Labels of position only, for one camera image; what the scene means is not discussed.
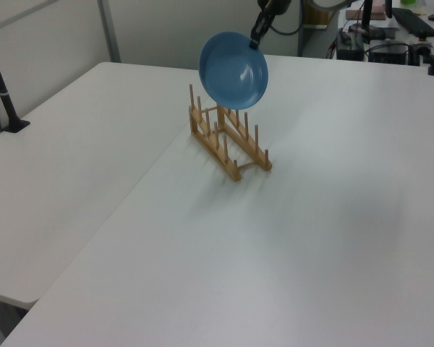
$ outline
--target table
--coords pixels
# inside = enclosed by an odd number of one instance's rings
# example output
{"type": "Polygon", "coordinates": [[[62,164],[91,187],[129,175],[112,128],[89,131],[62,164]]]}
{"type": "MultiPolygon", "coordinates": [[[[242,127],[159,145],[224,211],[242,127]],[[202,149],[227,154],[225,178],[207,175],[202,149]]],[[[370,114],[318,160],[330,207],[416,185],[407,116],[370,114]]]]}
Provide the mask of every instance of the table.
{"type": "Polygon", "coordinates": [[[268,67],[273,170],[234,183],[186,125],[3,347],[434,346],[434,77],[268,67]]]}
{"type": "Polygon", "coordinates": [[[0,300],[29,309],[59,277],[187,123],[188,82],[103,63],[0,134],[0,300]]]}
{"type": "MultiPolygon", "coordinates": [[[[403,7],[403,8],[411,9],[414,12],[417,11],[418,9],[422,9],[425,14],[420,16],[420,18],[422,20],[424,20],[427,24],[429,24],[434,29],[434,21],[430,21],[427,19],[428,15],[434,14],[434,0],[426,0],[426,1],[424,1],[424,5],[415,4],[415,5],[408,5],[408,6],[400,4],[399,0],[393,0],[393,7],[403,7]]],[[[352,20],[350,20],[348,23],[346,23],[346,22],[347,22],[346,21],[346,9],[342,9],[339,12],[338,29],[341,29],[344,25],[346,25],[345,29],[347,29],[351,24],[354,23],[354,21],[352,21],[352,20]]],[[[405,28],[403,28],[396,21],[396,19],[394,17],[391,19],[386,19],[385,24],[383,24],[383,22],[384,21],[380,21],[380,20],[372,20],[370,22],[370,24],[374,25],[376,27],[397,27],[398,30],[396,31],[396,37],[393,40],[405,42],[408,44],[421,43],[418,41],[418,38],[416,36],[409,34],[408,31],[405,28]]],[[[427,38],[426,42],[431,43],[434,47],[434,37],[427,38]]]]}

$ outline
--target wall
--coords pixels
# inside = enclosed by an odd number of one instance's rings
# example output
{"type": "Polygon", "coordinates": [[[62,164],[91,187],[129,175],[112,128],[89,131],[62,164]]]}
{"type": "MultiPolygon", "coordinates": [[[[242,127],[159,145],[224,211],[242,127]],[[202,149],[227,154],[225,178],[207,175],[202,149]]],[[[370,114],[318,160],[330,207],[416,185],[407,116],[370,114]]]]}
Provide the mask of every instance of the wall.
{"type": "Polygon", "coordinates": [[[109,53],[96,0],[58,0],[0,29],[0,70],[18,116],[102,61],[109,53]]]}
{"type": "MultiPolygon", "coordinates": [[[[257,0],[105,0],[121,61],[197,69],[204,43],[221,31],[250,35],[260,8],[257,0]]],[[[279,30],[299,26],[299,0],[273,23],[279,30]]],[[[260,49],[267,54],[297,55],[298,37],[271,30],[260,49]]]]}

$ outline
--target blue bowl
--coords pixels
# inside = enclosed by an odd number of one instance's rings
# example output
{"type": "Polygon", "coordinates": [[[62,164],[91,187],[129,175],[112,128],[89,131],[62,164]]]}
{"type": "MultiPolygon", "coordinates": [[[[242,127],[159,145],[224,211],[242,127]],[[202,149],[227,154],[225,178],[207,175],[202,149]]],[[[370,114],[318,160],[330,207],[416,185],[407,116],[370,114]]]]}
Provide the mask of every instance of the blue bowl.
{"type": "Polygon", "coordinates": [[[267,62],[250,39],[219,33],[201,51],[199,73],[205,91],[219,105],[241,110],[257,103],[268,84],[267,62]]]}

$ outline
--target white table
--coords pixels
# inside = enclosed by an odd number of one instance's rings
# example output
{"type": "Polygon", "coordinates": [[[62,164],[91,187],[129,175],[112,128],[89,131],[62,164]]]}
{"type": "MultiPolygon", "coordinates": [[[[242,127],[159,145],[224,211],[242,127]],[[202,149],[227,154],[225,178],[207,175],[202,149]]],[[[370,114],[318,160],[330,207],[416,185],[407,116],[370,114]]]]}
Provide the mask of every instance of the white table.
{"type": "Polygon", "coordinates": [[[185,126],[3,347],[434,346],[434,77],[268,65],[273,170],[185,126]]]}
{"type": "Polygon", "coordinates": [[[187,123],[197,72],[100,64],[0,134],[0,300],[29,309],[187,123]]]}

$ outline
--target keyboard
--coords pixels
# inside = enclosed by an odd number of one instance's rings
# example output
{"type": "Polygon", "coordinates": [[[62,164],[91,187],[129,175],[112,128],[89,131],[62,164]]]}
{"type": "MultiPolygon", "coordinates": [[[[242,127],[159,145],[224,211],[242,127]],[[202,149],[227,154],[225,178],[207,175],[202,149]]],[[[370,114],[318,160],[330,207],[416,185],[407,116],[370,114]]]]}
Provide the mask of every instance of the keyboard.
{"type": "Polygon", "coordinates": [[[409,9],[392,9],[397,22],[417,38],[434,37],[434,29],[409,9]]]}

